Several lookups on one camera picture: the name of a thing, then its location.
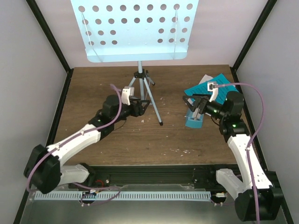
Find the blue metronome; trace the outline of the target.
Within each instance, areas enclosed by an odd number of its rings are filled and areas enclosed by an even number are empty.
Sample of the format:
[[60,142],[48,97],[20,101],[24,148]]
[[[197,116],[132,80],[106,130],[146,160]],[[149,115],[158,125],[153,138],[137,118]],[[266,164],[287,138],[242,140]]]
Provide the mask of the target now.
[[204,115],[199,114],[199,116],[195,119],[192,117],[193,112],[188,109],[185,116],[185,126],[188,128],[200,129],[203,125]]

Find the white sheet music page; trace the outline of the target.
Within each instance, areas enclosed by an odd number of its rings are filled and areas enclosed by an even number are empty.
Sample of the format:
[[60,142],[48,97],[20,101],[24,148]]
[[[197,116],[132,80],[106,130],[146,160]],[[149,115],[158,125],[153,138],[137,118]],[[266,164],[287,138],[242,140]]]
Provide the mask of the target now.
[[204,83],[204,82],[210,81],[211,79],[213,79],[212,76],[209,76],[209,75],[205,74],[205,75],[202,77],[202,79],[200,80],[200,82],[199,82],[198,84],[202,84],[202,83]]

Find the light blue music stand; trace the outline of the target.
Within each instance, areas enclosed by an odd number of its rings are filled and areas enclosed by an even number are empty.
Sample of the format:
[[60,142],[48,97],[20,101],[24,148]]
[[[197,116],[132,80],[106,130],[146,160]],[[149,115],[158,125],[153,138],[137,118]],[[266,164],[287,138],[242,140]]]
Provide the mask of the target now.
[[153,81],[144,61],[187,56],[196,0],[73,0],[87,59],[92,63],[137,62],[141,97]]

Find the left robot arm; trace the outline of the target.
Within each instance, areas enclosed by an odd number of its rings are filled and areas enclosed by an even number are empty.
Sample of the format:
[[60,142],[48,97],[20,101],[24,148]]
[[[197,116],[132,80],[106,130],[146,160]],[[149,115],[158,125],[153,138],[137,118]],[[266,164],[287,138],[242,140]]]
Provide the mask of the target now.
[[114,130],[115,123],[129,116],[142,116],[149,104],[149,100],[135,97],[129,97],[125,104],[117,95],[109,95],[102,109],[79,131],[55,144],[34,147],[24,169],[27,191],[35,186],[38,191],[47,194],[60,185],[73,183],[91,188],[95,184],[92,168],[85,163],[67,166],[66,162],[86,147],[107,137]]

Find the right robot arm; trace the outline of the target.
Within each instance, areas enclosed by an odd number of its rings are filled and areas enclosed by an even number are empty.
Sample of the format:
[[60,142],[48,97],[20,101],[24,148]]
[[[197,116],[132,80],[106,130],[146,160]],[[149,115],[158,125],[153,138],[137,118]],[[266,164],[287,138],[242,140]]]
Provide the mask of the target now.
[[243,95],[229,91],[223,104],[212,100],[208,94],[185,95],[182,99],[192,112],[219,120],[219,131],[240,170],[238,178],[231,169],[219,169],[208,175],[208,184],[213,188],[221,185],[225,188],[235,202],[235,211],[241,221],[275,220],[283,193],[268,179],[250,143],[249,130],[241,118]]

